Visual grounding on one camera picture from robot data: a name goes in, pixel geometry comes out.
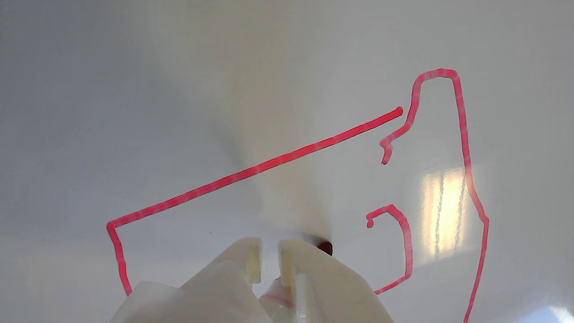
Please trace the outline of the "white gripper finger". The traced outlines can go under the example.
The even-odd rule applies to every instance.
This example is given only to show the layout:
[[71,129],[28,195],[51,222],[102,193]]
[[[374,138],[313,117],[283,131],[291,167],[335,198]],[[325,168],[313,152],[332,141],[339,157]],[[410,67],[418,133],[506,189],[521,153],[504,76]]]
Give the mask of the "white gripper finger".
[[270,323],[252,285],[261,281],[262,241],[238,239],[179,288],[137,284],[113,323]]
[[313,244],[278,243],[282,283],[291,289],[294,323],[392,323],[366,280]]

